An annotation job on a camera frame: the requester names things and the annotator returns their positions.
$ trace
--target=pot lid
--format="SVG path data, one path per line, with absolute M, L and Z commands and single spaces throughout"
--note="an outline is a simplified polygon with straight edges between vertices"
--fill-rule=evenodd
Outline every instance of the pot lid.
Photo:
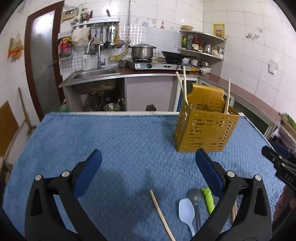
M 132 48 L 149 48 L 149 49 L 152 49 L 153 46 L 143 43 L 143 44 L 137 44 L 137 45 L 133 46 Z

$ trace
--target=green handle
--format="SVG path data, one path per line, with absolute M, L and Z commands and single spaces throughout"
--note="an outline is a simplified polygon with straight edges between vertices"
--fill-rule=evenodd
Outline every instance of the green handle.
M 210 188 L 203 188 L 202 193 L 205 196 L 205 203 L 207 204 L 207 210 L 208 210 L 209 214 L 211 214 L 215 208 L 214 200 L 212 197 L 212 192 L 211 192 Z

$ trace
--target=yellow utensil holder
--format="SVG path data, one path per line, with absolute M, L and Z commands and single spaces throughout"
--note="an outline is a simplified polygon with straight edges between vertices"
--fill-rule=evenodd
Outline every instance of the yellow utensil holder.
M 239 114 L 229 106 L 224 114 L 224 90 L 192 84 L 192 92 L 183 100 L 175 130 L 178 152 L 222 151 L 229 140 Z

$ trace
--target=blue textured towel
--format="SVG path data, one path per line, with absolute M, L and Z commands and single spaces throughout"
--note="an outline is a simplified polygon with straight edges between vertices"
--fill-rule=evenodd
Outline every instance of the blue textured towel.
M 72 170 L 97 148 L 103 154 L 102 165 L 86 194 L 78 200 L 109 241 L 169 240 L 150 189 L 175 239 L 190 240 L 186 224 L 178 218 L 178 202 L 186 197 L 189 188 L 203 188 L 206 183 L 196 166 L 195 153 L 175 150 L 177 118 L 46 115 L 14 165 L 4 196 L 5 212 L 24 234 L 27 198 L 35 175 L 55 177 Z M 241 177 L 260 174 L 273 213 L 284 184 L 274 176 L 271 162 L 261 155 L 266 144 L 252 124 L 240 118 L 224 150 L 208 154 L 225 170 L 233 170 Z M 66 227 L 74 230 L 61 201 L 56 200 Z M 200 216 L 202 223 L 208 218 L 203 201 Z

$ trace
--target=stainless steel sink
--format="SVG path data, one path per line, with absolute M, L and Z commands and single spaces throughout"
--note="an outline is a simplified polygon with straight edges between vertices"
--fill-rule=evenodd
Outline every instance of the stainless steel sink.
M 105 69 L 94 69 L 90 71 L 83 71 L 76 73 L 72 78 L 73 79 L 90 79 L 95 77 L 103 77 L 107 75 L 120 74 L 117 68 L 105 68 Z

